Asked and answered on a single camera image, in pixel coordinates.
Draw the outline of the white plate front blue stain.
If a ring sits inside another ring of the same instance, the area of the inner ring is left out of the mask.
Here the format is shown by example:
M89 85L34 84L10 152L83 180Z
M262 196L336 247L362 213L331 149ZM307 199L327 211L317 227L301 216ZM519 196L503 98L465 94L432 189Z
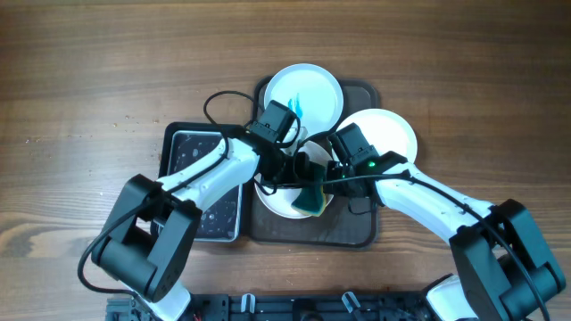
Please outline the white plate front blue stain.
M310 161L322 166L326 166L333 159L330 152L312 141L306 143L300 149L300 152L306 152ZM302 219L313 217L313 214L310 214L308 211L298 211L292 207L292 203L300 195L301 189L277 189L274 194L266 195L264 192L272 192L271 187L263 186L259 188L256 185L254 188L262 204L282 218Z

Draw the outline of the white plate top blue stain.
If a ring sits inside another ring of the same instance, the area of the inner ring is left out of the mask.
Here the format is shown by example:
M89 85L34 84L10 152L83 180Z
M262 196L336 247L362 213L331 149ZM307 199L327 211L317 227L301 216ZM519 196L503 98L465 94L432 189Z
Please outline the white plate top blue stain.
M343 114L339 82L329 71L309 63L298 63L279 71L264 93L264 105L271 101L294 111L307 136L334 128Z

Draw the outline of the small black water tray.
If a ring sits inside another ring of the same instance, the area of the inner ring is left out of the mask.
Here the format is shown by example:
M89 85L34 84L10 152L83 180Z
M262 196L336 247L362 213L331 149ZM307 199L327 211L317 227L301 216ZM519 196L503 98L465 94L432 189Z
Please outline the small black water tray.
M159 177L179 172L213 151L221 134L211 124L173 122L165 129ZM207 209L195 240L232 243L240 235L252 204L252 184L234 187Z

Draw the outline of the green yellow sponge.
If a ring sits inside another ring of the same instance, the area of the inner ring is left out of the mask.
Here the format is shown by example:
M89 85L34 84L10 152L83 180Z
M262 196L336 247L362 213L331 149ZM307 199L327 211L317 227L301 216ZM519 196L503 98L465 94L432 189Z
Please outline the green yellow sponge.
M327 197L320 183L304 185L300 194L293 200L292 208L303 215L319 217L327 205Z

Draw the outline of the white plate blue stain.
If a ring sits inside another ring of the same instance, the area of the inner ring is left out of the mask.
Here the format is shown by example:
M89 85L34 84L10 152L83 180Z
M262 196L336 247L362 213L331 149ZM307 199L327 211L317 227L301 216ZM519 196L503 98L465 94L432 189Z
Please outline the white plate blue stain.
M264 105L271 101L294 111L307 136L334 128L343 114L339 82L329 71L309 63L298 63L279 71L264 93Z
M326 166L333 159L330 152L312 141L306 143L300 149L300 152L306 152L310 161L322 166ZM271 187L263 186L259 188L256 185L254 188L262 204L282 218L302 219L313 217L313 214L310 214L308 211L298 211L292 207L292 203L300 195L301 189L277 189L274 194L266 195L264 192L272 192Z

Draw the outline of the large brown serving tray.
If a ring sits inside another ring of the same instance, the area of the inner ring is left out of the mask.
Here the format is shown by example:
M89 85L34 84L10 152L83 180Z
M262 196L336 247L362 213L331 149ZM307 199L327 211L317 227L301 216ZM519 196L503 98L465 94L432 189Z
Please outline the large brown serving tray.
M381 97L368 82L358 79L338 80L343 91L343 116L354 112L381 108ZM368 198L333 198L320 217L282 218L268 209L254 190L253 183L244 187L242 234L258 243L288 243L363 249L372 244L379 230L377 205ZM353 215L348 205L356 212Z

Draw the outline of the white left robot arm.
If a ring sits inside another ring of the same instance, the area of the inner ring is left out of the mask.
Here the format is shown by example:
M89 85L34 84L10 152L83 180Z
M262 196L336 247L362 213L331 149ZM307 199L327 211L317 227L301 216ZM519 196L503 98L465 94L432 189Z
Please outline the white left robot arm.
M325 168L280 143L253 134L223 138L215 149L170 176L132 177L88 246L91 260L123 283L120 293L142 302L152 317L178 320L191 302L179 282L202 214L253 177L272 188L308 188L319 198Z

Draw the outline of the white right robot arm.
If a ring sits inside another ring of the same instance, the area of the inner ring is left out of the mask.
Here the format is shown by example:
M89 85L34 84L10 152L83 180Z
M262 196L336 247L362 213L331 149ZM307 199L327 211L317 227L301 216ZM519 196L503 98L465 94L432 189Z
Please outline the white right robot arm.
M426 295L441 320L524 320L566 279L531 213L519 202L500 205L459 193L422 173L410 151L368 149L334 158L327 178L336 190L373 196L415 219L451 247L458 270Z

